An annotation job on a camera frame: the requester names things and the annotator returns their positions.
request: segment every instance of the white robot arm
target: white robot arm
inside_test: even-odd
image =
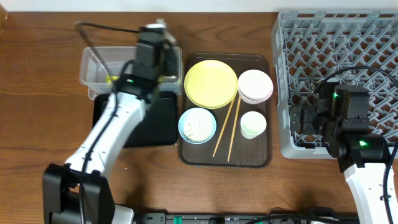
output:
[[[354,196],[356,209],[361,224],[388,224],[386,207],[383,199],[383,174],[386,165],[383,163],[368,163],[358,168],[356,164],[344,171],[346,181]],[[394,223],[398,223],[398,203],[394,188],[394,173],[390,170],[388,194],[391,196],[389,205]]]
[[[144,119],[146,113],[144,100],[138,100],[136,95],[122,92],[117,93],[117,98],[119,101],[118,112],[94,147],[91,161],[89,161],[86,170],[88,174],[97,170],[101,173],[101,176],[108,178],[127,138],[132,130]],[[79,149],[65,162],[66,164],[71,164],[71,169],[81,171],[87,151],[108,122],[109,117],[112,116],[114,107],[115,99],[114,93],[112,93],[109,96],[108,104],[103,114],[91,133]]]

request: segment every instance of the white bowl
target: white bowl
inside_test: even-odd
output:
[[[263,102],[272,95],[274,85],[265,72],[247,70],[239,76],[238,90],[240,95],[249,101]]]
[[[264,102],[264,100],[263,100],[263,101],[252,101],[252,100],[247,99],[247,98],[239,91],[239,89],[238,89],[238,94],[239,94],[239,96],[241,97],[241,99],[242,99],[243,101],[245,101],[246,103],[252,104],[252,105],[255,105],[255,104],[259,104],[259,103],[261,103],[261,102]]]

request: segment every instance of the chopsticks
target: chopsticks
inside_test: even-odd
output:
[[[224,120],[224,124],[223,124],[223,128],[221,128],[220,136],[218,136],[217,144],[216,144],[216,147],[214,148],[213,157],[216,155],[216,152],[217,152],[217,149],[218,149],[218,144],[220,143],[221,137],[223,136],[224,129],[225,129],[225,126],[226,126],[226,122],[228,121],[228,117],[229,117],[229,114],[230,114],[230,112],[232,110],[232,107],[234,105],[234,101],[235,101],[235,97],[232,99],[231,104],[230,104],[229,109],[228,109],[228,112],[226,114],[226,117],[225,117],[225,120]]]
[[[231,104],[229,105],[229,109],[228,109],[228,112],[227,112],[227,114],[226,114],[223,127],[221,128],[220,136],[218,136],[217,144],[216,144],[216,147],[214,148],[213,157],[216,155],[216,152],[217,152],[217,149],[218,149],[218,145],[220,144],[220,141],[221,141],[221,137],[223,137],[224,129],[225,129],[226,123],[227,123],[227,121],[228,121],[229,114],[231,113],[232,107],[233,107],[233,105],[234,105],[234,101],[235,101],[235,98],[232,99]],[[237,107],[236,107],[236,112],[235,112],[235,120],[234,120],[233,129],[232,129],[231,142],[230,142],[230,144],[229,144],[228,162],[229,162],[229,158],[231,157],[232,145],[233,145],[233,143],[234,143],[236,122],[237,122],[237,120],[238,120],[238,114],[239,114],[239,107],[240,107],[240,105],[241,105],[241,97],[238,96],[238,105],[237,105]]]
[[[232,144],[234,143],[234,136],[235,136],[235,129],[236,129],[236,121],[238,120],[238,113],[239,113],[239,106],[240,106],[240,105],[241,105],[241,97],[239,96],[238,105],[237,105],[237,107],[236,107],[236,113],[235,113],[234,128],[232,129],[231,143],[229,144],[228,162],[229,162],[229,157],[231,157]]]

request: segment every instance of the white cup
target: white cup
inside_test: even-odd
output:
[[[241,133],[247,139],[254,139],[263,133],[266,128],[266,118],[258,112],[247,112],[241,118]]]

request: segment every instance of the yellow plate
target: yellow plate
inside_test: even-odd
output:
[[[227,105],[235,97],[238,78],[234,70],[224,62],[205,60],[188,71],[184,89],[194,104],[216,109]]]

